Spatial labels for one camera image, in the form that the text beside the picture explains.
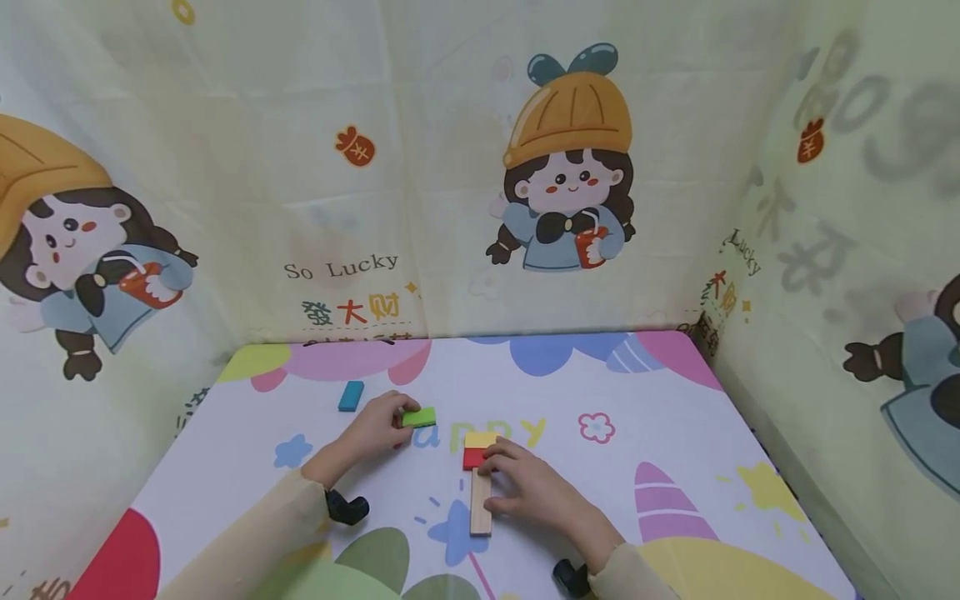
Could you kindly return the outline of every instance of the red money bag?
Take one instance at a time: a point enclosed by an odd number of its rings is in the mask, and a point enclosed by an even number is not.
[[[373,160],[376,147],[368,137],[357,133],[357,128],[350,125],[345,132],[337,133],[337,150],[344,154],[350,164],[365,167]]]
[[[797,162],[804,164],[820,155],[824,150],[824,120],[810,121],[800,135],[800,148],[797,149]]]

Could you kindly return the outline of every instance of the blue shirt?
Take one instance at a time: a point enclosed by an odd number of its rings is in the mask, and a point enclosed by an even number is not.
[[[171,290],[182,291],[193,283],[193,269],[179,256],[135,244],[125,244],[116,250],[128,252],[140,264],[158,263],[160,283]],[[96,267],[95,262],[84,270],[84,275],[94,273]],[[114,354],[155,312],[155,308],[124,292],[118,285],[104,289],[104,312],[99,317],[86,311],[73,290],[63,290],[40,301],[40,315],[48,327],[75,333],[96,333]]]
[[[623,250],[623,227],[605,206],[596,206],[600,213],[599,225],[607,228],[607,237],[600,240],[600,256],[609,260]],[[578,211],[563,213],[572,217]],[[555,242],[542,244],[537,240],[537,220],[540,214],[520,203],[510,203],[503,212],[503,224],[516,240],[527,249],[523,268],[530,271],[577,271],[581,269],[580,254],[574,242],[576,235],[565,231]]]
[[[930,394],[960,373],[950,358],[956,338],[937,317],[903,327],[903,383],[907,391],[880,408],[907,454],[934,482],[960,501],[960,429],[933,412]]]

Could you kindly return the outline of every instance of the hand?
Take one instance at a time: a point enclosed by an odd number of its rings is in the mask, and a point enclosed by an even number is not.
[[[503,197],[503,192],[500,192],[496,195],[496,198],[490,202],[490,207],[488,208],[490,216],[494,219],[503,219],[503,213],[507,210],[508,204],[510,203]]]
[[[514,497],[492,497],[484,508],[492,513],[518,516],[564,531],[568,524],[591,509],[589,502],[552,467],[525,447],[506,438],[484,451],[481,475],[494,470],[506,473],[516,485]]]
[[[530,450],[499,437],[484,451],[484,458],[481,475],[498,470],[509,476],[518,490],[513,497],[488,498],[484,502],[488,511],[526,518],[561,532],[593,574],[603,570],[613,550],[625,543],[600,509]]]
[[[600,255],[600,242],[602,240],[603,238],[594,237],[593,241],[590,242],[590,245],[587,246],[587,261],[591,265],[595,265],[603,260],[603,256]]]
[[[416,400],[396,390],[370,400],[336,441],[322,447],[300,468],[300,474],[332,489],[357,463],[410,442],[413,427],[401,427],[400,416],[419,409]]]
[[[7,323],[20,333],[39,331],[47,326],[43,322],[39,302],[24,300],[16,296],[10,298],[10,306],[7,307]]]
[[[146,291],[147,294],[150,294],[161,302],[169,302],[177,295],[176,291],[171,290],[167,286],[163,285],[160,275],[147,276]]]

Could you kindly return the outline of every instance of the star print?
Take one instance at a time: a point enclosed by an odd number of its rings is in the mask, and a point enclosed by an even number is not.
[[[289,442],[281,442],[276,445],[274,467],[297,468],[312,451],[313,445],[307,443],[306,436],[298,433]]]
[[[446,521],[431,527],[426,535],[433,541],[446,544],[444,561],[447,566],[456,566],[462,563],[470,552],[486,552],[490,546],[489,539],[470,536],[470,509],[460,500],[454,500],[450,504]]]

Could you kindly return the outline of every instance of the yellow knit hat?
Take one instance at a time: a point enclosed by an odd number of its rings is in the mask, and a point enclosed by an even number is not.
[[[633,140],[627,102],[605,76],[568,73],[541,87],[516,120],[503,166],[555,152],[611,150],[626,153]]]
[[[49,194],[112,186],[107,171],[80,148],[33,123],[0,114],[0,258],[30,204]]]

